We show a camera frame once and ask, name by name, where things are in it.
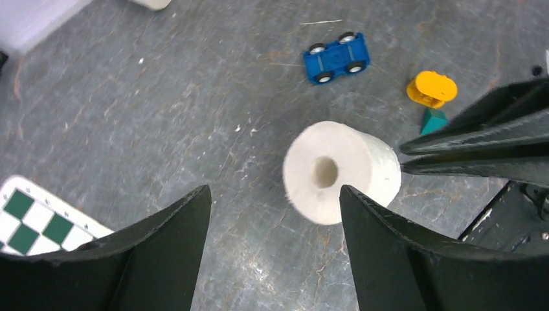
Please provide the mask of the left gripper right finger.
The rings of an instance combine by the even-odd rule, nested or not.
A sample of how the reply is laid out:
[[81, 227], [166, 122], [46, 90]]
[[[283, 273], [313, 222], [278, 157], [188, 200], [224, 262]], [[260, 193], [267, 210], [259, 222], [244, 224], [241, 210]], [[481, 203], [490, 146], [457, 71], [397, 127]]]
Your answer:
[[341, 188], [342, 226], [361, 310], [547, 310], [548, 254], [482, 248]]

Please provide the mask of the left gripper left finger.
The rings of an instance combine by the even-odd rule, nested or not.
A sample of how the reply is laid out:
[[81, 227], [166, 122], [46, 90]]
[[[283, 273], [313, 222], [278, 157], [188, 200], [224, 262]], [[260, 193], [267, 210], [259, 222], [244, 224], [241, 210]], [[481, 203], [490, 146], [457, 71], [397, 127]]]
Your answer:
[[2, 310], [189, 310], [210, 187], [73, 251], [1, 256]]

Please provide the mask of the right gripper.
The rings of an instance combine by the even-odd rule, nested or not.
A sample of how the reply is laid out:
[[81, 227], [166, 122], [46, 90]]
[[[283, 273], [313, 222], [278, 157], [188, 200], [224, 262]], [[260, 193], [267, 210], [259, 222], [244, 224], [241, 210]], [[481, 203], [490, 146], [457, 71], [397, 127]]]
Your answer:
[[548, 142], [548, 78], [490, 91], [438, 131], [400, 146], [419, 157], [401, 164], [414, 175], [475, 176], [513, 181], [458, 237], [482, 248], [548, 254], [548, 153], [478, 151]]

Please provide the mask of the white roll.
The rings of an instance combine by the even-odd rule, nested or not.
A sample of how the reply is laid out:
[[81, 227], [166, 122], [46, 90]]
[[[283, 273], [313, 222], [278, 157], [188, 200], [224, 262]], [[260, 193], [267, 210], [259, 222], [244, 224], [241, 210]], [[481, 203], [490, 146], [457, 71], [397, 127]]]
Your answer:
[[130, 0], [130, 1], [132, 3], [135, 3], [136, 5], [143, 6], [144, 8], [147, 8], [152, 11], [164, 10], [172, 2], [172, 0]]
[[387, 207], [401, 186], [395, 151], [379, 138], [345, 124], [322, 121], [303, 130], [290, 144], [282, 166], [286, 197], [309, 221], [342, 221], [339, 195], [351, 185]]

